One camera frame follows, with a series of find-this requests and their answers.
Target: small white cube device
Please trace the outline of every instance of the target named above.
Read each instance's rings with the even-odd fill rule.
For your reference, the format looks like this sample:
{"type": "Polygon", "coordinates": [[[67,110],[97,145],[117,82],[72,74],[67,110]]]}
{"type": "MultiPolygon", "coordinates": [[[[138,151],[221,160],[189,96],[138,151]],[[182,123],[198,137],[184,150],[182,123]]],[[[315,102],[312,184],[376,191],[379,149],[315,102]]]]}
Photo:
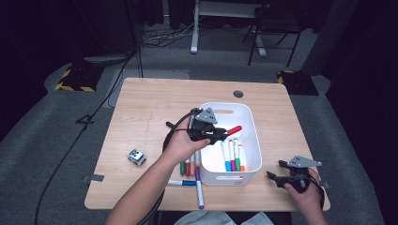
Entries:
{"type": "Polygon", "coordinates": [[[127,158],[137,166],[141,166],[146,161],[146,156],[137,149],[133,149],[129,152],[127,158]]]}

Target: wooden table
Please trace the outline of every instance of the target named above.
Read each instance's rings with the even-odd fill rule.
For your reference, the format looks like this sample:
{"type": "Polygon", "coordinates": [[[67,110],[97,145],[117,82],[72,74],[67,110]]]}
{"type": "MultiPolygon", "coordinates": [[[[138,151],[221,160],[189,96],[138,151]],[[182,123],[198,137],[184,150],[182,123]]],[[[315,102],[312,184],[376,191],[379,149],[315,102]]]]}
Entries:
{"type": "MultiPolygon", "coordinates": [[[[175,123],[192,108],[206,102],[242,103],[252,111],[262,151],[263,166],[243,187],[203,186],[205,209],[223,211],[297,211],[283,188],[265,175],[266,171],[288,175],[278,160],[294,155],[312,158],[292,102],[285,87],[277,83],[213,82],[172,79],[127,78],[105,137],[92,181],[85,198],[90,209],[112,209],[120,197],[160,156],[164,138],[175,123]],[[234,97],[239,90],[243,97],[234,97]],[[127,159],[132,149],[147,160],[136,166],[127,159]]],[[[183,179],[176,166],[171,179],[183,179]]],[[[330,208],[326,196],[324,210],[330,208]]],[[[167,187],[160,210],[198,209],[195,187],[167,187]]]]}

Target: black chair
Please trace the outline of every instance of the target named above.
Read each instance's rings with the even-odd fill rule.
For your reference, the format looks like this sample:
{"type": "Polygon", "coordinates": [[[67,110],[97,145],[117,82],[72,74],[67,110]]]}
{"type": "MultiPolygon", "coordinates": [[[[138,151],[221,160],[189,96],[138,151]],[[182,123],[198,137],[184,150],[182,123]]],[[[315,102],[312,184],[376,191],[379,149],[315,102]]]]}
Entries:
{"type": "Polygon", "coordinates": [[[297,13],[287,5],[284,1],[264,1],[262,7],[257,7],[254,10],[254,23],[250,26],[248,32],[243,39],[246,40],[249,34],[253,34],[253,44],[250,53],[248,66],[252,63],[253,50],[256,45],[256,39],[258,35],[277,35],[282,38],[277,42],[276,46],[258,46],[265,47],[267,49],[287,49],[291,50],[289,60],[287,61],[287,67],[289,67],[292,60],[293,54],[295,53],[296,47],[299,42],[301,32],[305,29],[300,26],[297,18],[297,13]],[[278,45],[287,37],[287,35],[296,35],[295,44],[291,48],[283,48],[278,45]]]}

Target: person's right arm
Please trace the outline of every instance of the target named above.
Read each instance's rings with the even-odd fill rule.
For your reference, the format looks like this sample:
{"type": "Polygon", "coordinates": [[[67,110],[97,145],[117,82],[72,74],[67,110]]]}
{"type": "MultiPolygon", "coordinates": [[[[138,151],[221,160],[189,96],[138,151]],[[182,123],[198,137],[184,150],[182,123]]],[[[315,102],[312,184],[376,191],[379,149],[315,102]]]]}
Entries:
{"type": "MultiPolygon", "coordinates": [[[[319,184],[318,173],[311,168],[309,169],[309,173],[319,184]]],[[[301,194],[287,183],[284,184],[284,188],[289,192],[290,196],[295,201],[298,210],[305,216],[309,225],[328,224],[319,205],[321,196],[315,184],[310,183],[307,190],[301,194]]]]}

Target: person's left arm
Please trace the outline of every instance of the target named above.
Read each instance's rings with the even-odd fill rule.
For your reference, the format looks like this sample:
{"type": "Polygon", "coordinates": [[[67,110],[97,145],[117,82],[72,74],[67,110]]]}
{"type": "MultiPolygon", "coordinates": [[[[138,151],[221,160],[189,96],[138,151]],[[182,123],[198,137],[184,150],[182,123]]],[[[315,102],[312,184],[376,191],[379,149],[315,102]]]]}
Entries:
{"type": "MultiPolygon", "coordinates": [[[[189,118],[177,129],[187,128],[188,124],[189,118]]],[[[175,166],[208,144],[209,140],[191,141],[186,130],[176,131],[158,160],[117,202],[105,224],[138,224],[164,191],[175,166]]]]}

